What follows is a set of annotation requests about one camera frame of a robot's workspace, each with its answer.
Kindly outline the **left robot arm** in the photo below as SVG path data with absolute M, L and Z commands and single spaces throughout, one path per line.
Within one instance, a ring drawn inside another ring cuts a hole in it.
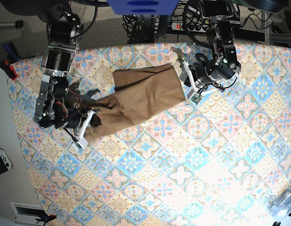
M 212 58 L 196 53 L 194 61 L 177 52 L 184 84 L 191 88 L 187 98 L 198 104 L 204 96 L 224 92 L 220 82 L 237 79 L 241 64 L 237 60 L 230 18 L 239 17 L 230 0 L 189 0 L 182 13 L 182 27 L 197 45 L 211 50 Z

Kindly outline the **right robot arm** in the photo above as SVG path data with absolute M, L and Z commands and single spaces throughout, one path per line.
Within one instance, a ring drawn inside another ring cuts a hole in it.
M 84 133 L 98 110 L 83 107 L 84 97 L 77 91 L 79 84 L 70 84 L 67 79 L 79 50 L 83 25 L 69 2 L 55 5 L 40 18 L 47 23 L 48 47 L 42 61 L 44 73 L 33 119 L 41 128 L 63 129 L 77 150 L 86 149 Z

